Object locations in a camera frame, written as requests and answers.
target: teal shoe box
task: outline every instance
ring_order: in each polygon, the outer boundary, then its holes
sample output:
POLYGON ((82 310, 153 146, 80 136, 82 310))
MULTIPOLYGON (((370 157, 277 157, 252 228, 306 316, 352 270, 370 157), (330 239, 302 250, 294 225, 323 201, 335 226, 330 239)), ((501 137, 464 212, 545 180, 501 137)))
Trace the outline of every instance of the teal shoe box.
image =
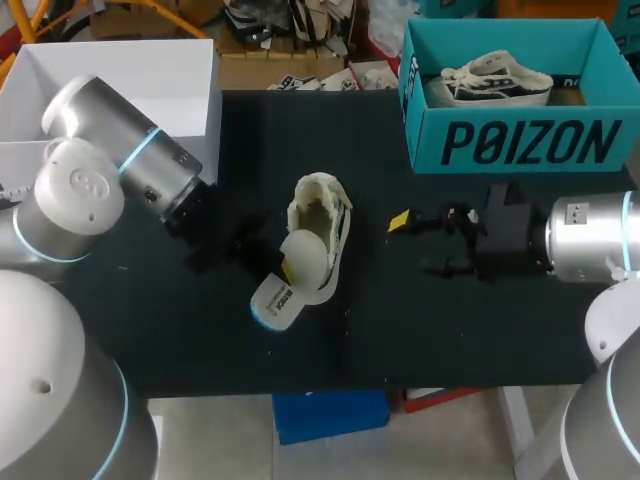
POLYGON ((624 55, 640 52, 640 0, 618 0, 610 30, 624 55))
POLYGON ((416 173, 617 171, 640 134, 640 84, 596 19, 411 19, 398 92, 416 173), (501 49, 585 104, 429 108, 423 81, 501 49))

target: white box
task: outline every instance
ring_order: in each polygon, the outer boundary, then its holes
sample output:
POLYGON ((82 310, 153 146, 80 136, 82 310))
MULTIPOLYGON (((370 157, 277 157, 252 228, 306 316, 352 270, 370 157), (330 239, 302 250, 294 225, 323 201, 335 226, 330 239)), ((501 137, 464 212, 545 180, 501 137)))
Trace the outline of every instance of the white box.
POLYGON ((222 95, 213 40, 138 40, 24 45, 0 90, 0 184, 35 178, 50 140, 45 108, 69 80, 102 78, 203 164, 217 180, 222 95), (8 169, 21 168, 20 172, 8 169))

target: white sneaker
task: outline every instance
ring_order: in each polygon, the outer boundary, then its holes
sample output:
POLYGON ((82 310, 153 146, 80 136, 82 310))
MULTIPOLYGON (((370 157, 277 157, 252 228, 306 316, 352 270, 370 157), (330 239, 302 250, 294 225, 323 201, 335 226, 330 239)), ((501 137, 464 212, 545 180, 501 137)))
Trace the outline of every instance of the white sneaker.
POLYGON ((505 50, 488 53, 462 68, 445 68, 425 85, 429 107, 543 106, 553 79, 530 70, 505 50))
POLYGON ((287 228, 289 232, 313 232, 324 242, 327 252, 327 275, 317 291, 305 292, 308 305, 324 303, 336 291, 352 208, 344 188, 333 175, 313 173, 302 177, 296 185, 293 202, 287 209, 287 228))
POLYGON ((291 284, 272 273, 251 297, 251 313, 263 327, 274 332, 287 330, 306 305, 319 305, 333 296, 351 209, 334 176, 314 173, 298 181, 287 209, 290 233, 280 246, 291 284))

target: black tabletop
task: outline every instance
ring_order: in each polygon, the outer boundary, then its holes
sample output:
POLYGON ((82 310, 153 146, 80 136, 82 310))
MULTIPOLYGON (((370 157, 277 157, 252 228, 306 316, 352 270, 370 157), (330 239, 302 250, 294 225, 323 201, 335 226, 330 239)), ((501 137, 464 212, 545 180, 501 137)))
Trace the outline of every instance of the black tabletop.
MULTIPOLYGON (((224 95, 219 182, 260 199, 274 242, 298 178, 316 171, 344 185, 351 232, 335 296, 284 333, 251 316, 256 285, 244 271, 194 276, 186 247, 133 202, 60 286, 140 394, 563 384, 593 372, 584 316, 602 286, 434 278, 418 261, 452 248, 451 237, 385 233, 409 206, 481 207, 491 183, 513 177, 414 175, 397 92, 224 95)), ((545 209, 558 196, 632 186, 624 172, 517 180, 545 209)))

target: yellow tag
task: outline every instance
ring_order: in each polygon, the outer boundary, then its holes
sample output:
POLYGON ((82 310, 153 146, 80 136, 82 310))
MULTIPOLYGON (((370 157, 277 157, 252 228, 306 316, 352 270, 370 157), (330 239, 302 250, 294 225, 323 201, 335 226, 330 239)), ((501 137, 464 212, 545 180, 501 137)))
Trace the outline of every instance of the yellow tag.
POLYGON ((400 215, 397 215, 391 219, 391 222, 389 222, 389 230, 387 230, 387 233, 393 232, 394 230, 397 230, 400 227, 404 227, 407 224, 408 220, 409 220, 409 210, 405 210, 400 215))
POLYGON ((293 270, 291 270, 291 267, 289 266, 289 263, 287 262, 286 258, 282 259, 282 264, 280 266, 282 267, 282 271, 287 277, 286 280, 289 283, 289 285, 293 285, 295 282, 293 270))

